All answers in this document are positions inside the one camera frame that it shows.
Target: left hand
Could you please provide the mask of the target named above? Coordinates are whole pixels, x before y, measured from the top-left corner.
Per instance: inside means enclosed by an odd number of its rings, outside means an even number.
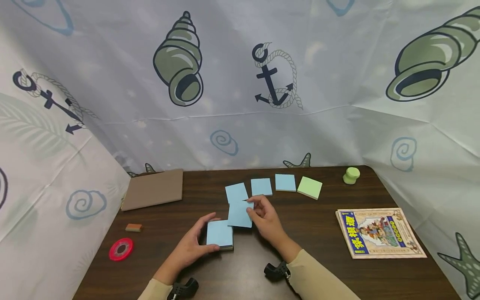
[[[200,245],[198,243],[200,232],[205,224],[220,220],[220,218],[215,218],[215,214],[210,213],[198,219],[155,273],[154,279],[166,285],[172,285],[181,270],[193,264],[205,254],[220,250],[220,247],[215,244]]]

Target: paper square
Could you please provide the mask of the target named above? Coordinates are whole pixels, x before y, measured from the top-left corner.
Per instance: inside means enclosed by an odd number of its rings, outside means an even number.
[[[225,187],[228,203],[239,202],[248,199],[245,183],[237,183]]]
[[[322,183],[311,178],[303,176],[300,181],[299,188],[297,192],[318,200],[318,196],[320,195],[320,190],[322,189]]]
[[[270,178],[252,179],[250,180],[250,183],[252,184],[252,196],[262,194],[265,196],[273,195]]]
[[[252,227],[252,220],[247,214],[247,207],[253,208],[253,202],[238,201],[230,203],[228,210],[228,226]]]
[[[275,190],[285,192],[296,192],[295,175],[275,174]]]
[[[211,221],[207,224],[207,245],[233,246],[233,230],[227,220]]]

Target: wooden table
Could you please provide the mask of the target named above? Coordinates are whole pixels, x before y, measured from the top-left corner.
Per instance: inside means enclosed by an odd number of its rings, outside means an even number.
[[[74,299],[137,299],[200,216],[216,211],[227,219],[225,186],[244,182],[251,194],[250,179],[269,177],[275,189],[275,173],[295,174],[297,186],[302,176],[324,183],[318,201],[275,191],[269,199],[288,235],[361,299],[459,299],[429,253],[427,259],[351,259],[335,211],[397,206],[372,169],[359,169],[361,177],[353,186],[342,181],[345,167],[185,172],[182,201],[117,214]],[[125,232],[128,223],[143,224],[143,231]],[[190,277],[198,280],[194,298],[299,299],[285,280],[270,283],[264,277],[265,265],[278,265],[281,259],[256,228],[233,232],[234,251],[205,257],[181,273],[182,283]],[[122,262],[109,260],[111,245],[124,237],[134,241],[132,254]]]

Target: orange eraser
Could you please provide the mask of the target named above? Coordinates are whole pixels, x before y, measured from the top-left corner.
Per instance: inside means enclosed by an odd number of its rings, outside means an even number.
[[[125,231],[140,232],[142,230],[142,224],[128,224]]]

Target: sleeve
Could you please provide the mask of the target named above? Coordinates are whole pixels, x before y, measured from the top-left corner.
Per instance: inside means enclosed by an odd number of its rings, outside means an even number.
[[[360,300],[304,249],[287,267],[290,270],[288,281],[302,300]]]
[[[171,291],[172,286],[151,279],[138,300],[166,300]]]

